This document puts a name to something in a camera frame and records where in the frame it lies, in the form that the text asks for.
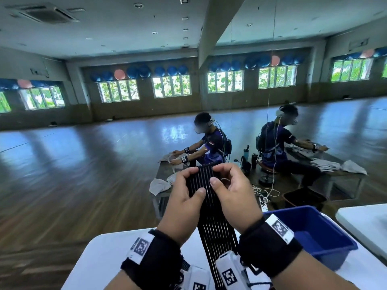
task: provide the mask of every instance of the stool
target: stool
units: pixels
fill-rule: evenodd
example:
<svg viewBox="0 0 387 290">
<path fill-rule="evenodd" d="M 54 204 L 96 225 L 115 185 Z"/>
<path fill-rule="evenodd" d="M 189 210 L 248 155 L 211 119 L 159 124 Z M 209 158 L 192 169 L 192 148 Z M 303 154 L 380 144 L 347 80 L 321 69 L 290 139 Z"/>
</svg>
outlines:
<svg viewBox="0 0 387 290">
<path fill-rule="evenodd" d="M 277 172 L 262 163 L 262 160 L 258 160 L 257 164 L 261 167 L 261 171 L 264 173 L 264 175 L 258 179 L 258 183 L 264 187 L 273 185 L 273 174 L 277 174 Z"/>
</svg>

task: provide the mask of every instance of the ceiling beam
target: ceiling beam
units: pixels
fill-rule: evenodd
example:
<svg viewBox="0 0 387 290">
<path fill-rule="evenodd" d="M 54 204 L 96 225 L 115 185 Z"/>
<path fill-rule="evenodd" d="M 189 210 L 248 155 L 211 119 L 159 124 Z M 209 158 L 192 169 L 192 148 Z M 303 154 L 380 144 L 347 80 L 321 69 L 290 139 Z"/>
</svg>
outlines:
<svg viewBox="0 0 387 290">
<path fill-rule="evenodd" d="M 199 41 L 199 68 L 212 53 L 221 35 L 244 0 L 210 0 Z"/>
</svg>

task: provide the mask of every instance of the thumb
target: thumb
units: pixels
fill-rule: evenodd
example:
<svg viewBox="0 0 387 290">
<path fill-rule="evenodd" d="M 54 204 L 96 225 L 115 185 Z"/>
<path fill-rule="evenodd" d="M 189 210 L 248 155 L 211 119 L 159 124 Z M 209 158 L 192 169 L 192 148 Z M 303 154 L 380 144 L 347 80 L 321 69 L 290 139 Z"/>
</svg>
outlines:
<svg viewBox="0 0 387 290">
<path fill-rule="evenodd" d="M 211 177 L 210 184 L 216 195 L 218 196 L 219 200 L 222 200 L 223 196 L 227 192 L 227 188 L 223 185 L 222 181 L 220 181 L 218 178 Z"/>
<path fill-rule="evenodd" d="M 203 200 L 206 198 L 206 189 L 205 188 L 199 188 L 196 190 L 196 192 L 193 194 L 191 199 L 189 199 L 189 202 L 194 205 L 195 207 L 200 207 L 202 206 Z"/>
</svg>

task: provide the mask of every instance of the hand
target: hand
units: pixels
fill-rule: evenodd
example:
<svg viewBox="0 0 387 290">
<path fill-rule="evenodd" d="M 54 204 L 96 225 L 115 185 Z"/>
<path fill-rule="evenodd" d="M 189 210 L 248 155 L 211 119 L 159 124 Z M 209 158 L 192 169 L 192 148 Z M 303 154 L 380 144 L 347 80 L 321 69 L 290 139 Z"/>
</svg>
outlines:
<svg viewBox="0 0 387 290">
<path fill-rule="evenodd" d="M 179 165 L 179 164 L 181 164 L 183 161 L 180 159 L 180 158 L 178 158 L 178 159 L 176 159 L 176 160 L 171 160 L 171 165 L 172 166 L 176 166 L 176 165 Z"/>
<path fill-rule="evenodd" d="M 184 153 L 184 151 L 180 151 L 180 150 L 174 150 L 172 151 L 172 155 L 173 156 L 180 156 Z"/>
<path fill-rule="evenodd" d="M 318 148 L 319 151 L 327 151 L 329 150 L 329 148 L 326 146 L 326 145 L 321 145 L 319 148 Z"/>
<path fill-rule="evenodd" d="M 263 216 L 250 181 L 241 169 L 232 163 L 216 165 L 213 170 L 220 172 L 222 177 L 231 181 L 230 186 L 226 188 L 218 178 L 210 178 L 211 186 L 220 200 L 226 219 L 242 234 Z"/>
<path fill-rule="evenodd" d="M 199 188 L 191 198 L 188 195 L 185 180 L 198 171 L 199 168 L 193 167 L 177 173 L 165 214 L 157 226 L 158 230 L 167 234 L 180 246 L 190 238 L 197 227 L 200 208 L 206 198 L 204 188 Z"/>
</svg>

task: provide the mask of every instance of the window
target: window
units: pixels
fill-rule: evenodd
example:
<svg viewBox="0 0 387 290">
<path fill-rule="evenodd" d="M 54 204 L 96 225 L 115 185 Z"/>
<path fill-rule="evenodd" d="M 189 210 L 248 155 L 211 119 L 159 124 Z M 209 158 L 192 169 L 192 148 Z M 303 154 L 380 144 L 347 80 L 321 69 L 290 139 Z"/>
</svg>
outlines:
<svg viewBox="0 0 387 290">
<path fill-rule="evenodd" d="M 331 82 L 368 79 L 372 61 L 372 58 L 335 61 L 333 63 Z"/>
<path fill-rule="evenodd" d="M 4 96 L 4 93 L 0 92 L 0 113 L 7 113 L 10 111 L 11 111 L 11 108 L 8 105 L 8 102 Z"/>
<path fill-rule="evenodd" d="M 243 70 L 209 72 L 208 92 L 237 92 L 243 90 Z"/>
<path fill-rule="evenodd" d="M 30 88 L 21 91 L 27 110 L 64 107 L 59 87 Z"/>
<path fill-rule="evenodd" d="M 382 73 L 382 77 L 383 78 L 387 78 L 387 58 L 384 61 L 384 70 L 383 70 L 383 73 Z"/>
<path fill-rule="evenodd" d="M 259 68 L 258 88 L 296 85 L 297 65 Z"/>
<path fill-rule="evenodd" d="M 103 103 L 140 99 L 135 79 L 99 82 L 98 87 Z"/>
<path fill-rule="evenodd" d="M 191 95 L 190 76 L 175 75 L 152 78 L 155 98 Z"/>
</svg>

